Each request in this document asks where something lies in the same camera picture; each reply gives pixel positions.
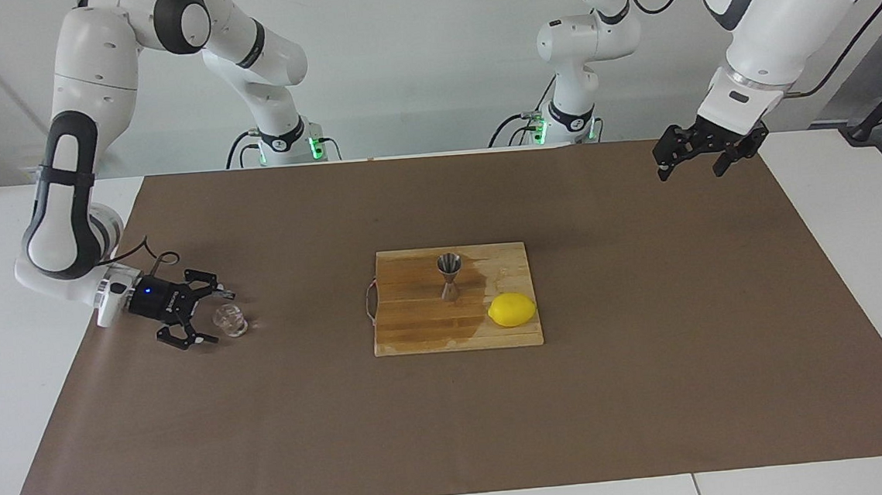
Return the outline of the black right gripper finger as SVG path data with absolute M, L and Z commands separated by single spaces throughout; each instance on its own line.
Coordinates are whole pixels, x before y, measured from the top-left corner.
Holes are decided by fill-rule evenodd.
M 219 297 L 235 300 L 236 293 L 223 285 L 218 284 L 218 278 L 214 273 L 202 270 L 184 270 L 185 294 L 187 303 L 196 303 L 203 298 Z
M 191 323 L 193 317 L 193 308 L 161 311 L 159 321 L 163 327 L 156 331 L 156 340 L 179 350 L 201 343 L 219 344 L 217 336 L 195 331 Z

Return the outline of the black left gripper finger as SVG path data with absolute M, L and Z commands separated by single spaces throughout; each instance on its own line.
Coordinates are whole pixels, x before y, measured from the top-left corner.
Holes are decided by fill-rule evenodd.
M 716 177 L 722 177 L 725 175 L 731 164 L 737 163 L 738 160 L 753 158 L 760 150 L 760 144 L 760 137 L 748 136 L 744 137 L 738 143 L 728 145 L 723 153 L 719 154 L 715 164 L 713 164 L 713 174 Z
M 677 165 L 687 162 L 695 155 L 692 149 L 692 133 L 692 129 L 670 125 L 661 134 L 653 151 L 657 163 L 657 178 L 662 182 L 671 177 L 671 172 Z

